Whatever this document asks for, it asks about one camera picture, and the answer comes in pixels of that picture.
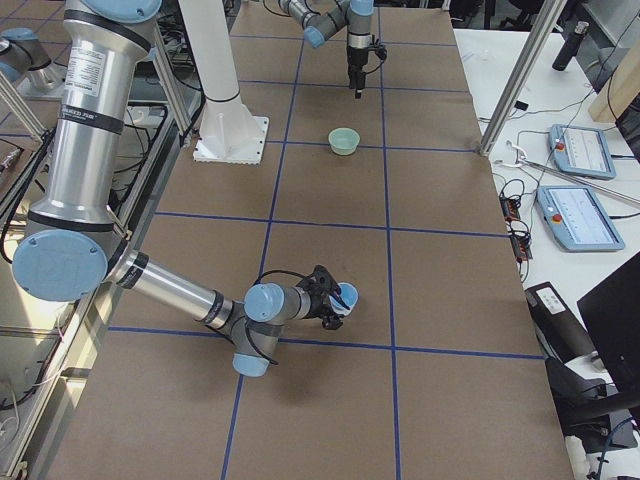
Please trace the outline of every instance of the bowl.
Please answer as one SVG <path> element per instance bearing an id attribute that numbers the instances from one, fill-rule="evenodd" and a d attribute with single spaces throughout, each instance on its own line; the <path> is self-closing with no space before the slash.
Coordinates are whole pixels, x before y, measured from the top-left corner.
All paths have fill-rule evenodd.
<path id="1" fill-rule="evenodd" d="M 351 128 L 336 128 L 329 133 L 329 145 L 336 155 L 351 155 L 360 143 L 360 135 Z"/>

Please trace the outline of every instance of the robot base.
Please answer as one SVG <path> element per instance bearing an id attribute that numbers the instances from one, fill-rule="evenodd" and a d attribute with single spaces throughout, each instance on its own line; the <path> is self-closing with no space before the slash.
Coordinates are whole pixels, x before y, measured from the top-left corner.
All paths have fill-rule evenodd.
<path id="1" fill-rule="evenodd" d="M 235 114 L 205 110 L 200 128 L 200 140 L 193 153 L 199 162 L 225 162 L 257 165 L 267 139 L 269 119 L 254 117 L 240 105 L 240 118 Z"/>

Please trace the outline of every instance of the black bottle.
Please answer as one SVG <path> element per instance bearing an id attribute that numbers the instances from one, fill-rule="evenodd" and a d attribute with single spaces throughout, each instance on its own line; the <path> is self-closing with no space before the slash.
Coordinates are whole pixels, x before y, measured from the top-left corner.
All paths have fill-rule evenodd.
<path id="1" fill-rule="evenodd" d="M 589 28 L 588 22 L 578 22 L 575 31 L 571 32 L 564 42 L 564 45 L 560 49 L 560 53 L 553 62 L 553 68 L 559 71 L 563 71 L 567 68 L 567 65 L 573 57 L 578 53 L 580 43 L 587 34 L 587 28 Z"/>

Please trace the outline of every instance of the white table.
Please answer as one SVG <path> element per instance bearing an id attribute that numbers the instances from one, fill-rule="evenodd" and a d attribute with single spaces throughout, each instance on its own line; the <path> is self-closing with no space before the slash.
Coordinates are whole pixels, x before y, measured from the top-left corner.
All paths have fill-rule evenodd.
<path id="1" fill-rule="evenodd" d="M 464 65 L 469 89 L 479 118 L 490 118 L 502 94 L 502 90 L 511 74 L 513 66 L 524 45 L 527 34 L 521 32 L 498 32 L 482 30 L 456 30 L 456 40 Z M 538 58 L 535 67 L 522 90 L 519 100 L 529 104 L 529 112 L 540 110 L 559 110 L 572 103 L 580 102 L 589 95 L 591 86 L 576 62 L 571 61 L 564 72 L 551 68 L 563 40 L 559 34 L 552 34 Z M 595 123 L 588 113 L 589 105 L 596 94 L 591 93 L 582 105 L 569 107 L 561 112 L 528 114 L 520 119 L 509 120 L 503 129 L 496 145 L 489 156 L 491 162 L 503 160 L 514 163 L 516 152 L 507 146 L 507 140 L 518 143 L 518 133 L 523 130 L 548 131 L 554 123 L 573 126 L 596 127 L 608 129 L 613 124 Z M 486 122 L 480 122 L 486 128 Z M 626 142 L 617 129 L 606 132 L 612 155 L 631 156 Z M 519 145 L 528 153 L 528 160 L 545 164 L 549 157 L 547 135 L 520 133 Z M 615 159 L 617 177 L 610 181 L 601 181 L 609 189 L 629 196 L 640 198 L 640 165 L 631 159 Z M 525 182 L 526 192 L 533 192 L 536 182 L 520 169 L 492 165 L 495 174 L 507 180 L 520 178 Z M 541 172 L 526 168 L 535 178 Z M 496 176 L 496 187 L 502 188 L 504 182 Z M 567 182 L 545 173 L 542 185 L 564 185 Z M 512 186 L 507 194 L 517 193 L 518 188 Z M 626 215 L 635 213 L 637 208 L 598 194 L 598 198 L 609 215 Z M 569 253 L 563 251 L 554 240 L 551 232 L 544 225 L 537 207 L 533 207 L 533 195 L 525 195 L 522 199 L 520 213 L 522 219 L 532 227 L 531 250 L 533 259 L 529 262 L 529 273 L 524 281 L 524 288 L 550 281 L 563 297 L 573 313 L 580 318 L 577 301 L 607 275 L 640 250 L 640 217 L 617 220 L 614 225 L 625 241 L 626 248 L 619 252 L 605 253 Z M 586 378 L 602 377 L 584 359 L 572 361 L 570 366 Z M 640 450 L 610 452 L 607 459 L 611 463 L 605 465 L 602 478 L 616 475 L 633 475 L 640 477 Z"/>

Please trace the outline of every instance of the ur robot arm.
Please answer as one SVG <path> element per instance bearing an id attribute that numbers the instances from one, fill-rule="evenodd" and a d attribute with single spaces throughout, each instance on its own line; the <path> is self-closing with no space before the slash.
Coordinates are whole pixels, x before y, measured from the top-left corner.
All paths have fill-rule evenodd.
<path id="1" fill-rule="evenodd" d="M 160 0 L 67 0 L 72 37 L 49 187 L 29 208 L 13 259 L 18 284 L 52 301 L 75 301 L 102 282 L 146 294 L 230 339 L 233 365 L 261 376 L 285 323 L 320 318 L 336 329 L 355 302 L 322 266 L 295 287 L 256 284 L 244 301 L 198 285 L 132 248 L 107 207 L 134 68 L 151 49 Z"/>
<path id="2" fill-rule="evenodd" d="M 347 73 L 349 88 L 355 90 L 356 98 L 362 97 L 369 62 L 369 53 L 376 54 L 380 62 L 387 58 L 387 49 L 371 34 L 373 0 L 335 0 L 336 6 L 320 14 L 309 8 L 306 0 L 278 0 L 283 12 L 290 15 L 304 28 L 305 39 L 313 48 L 318 48 L 337 32 L 348 26 Z"/>

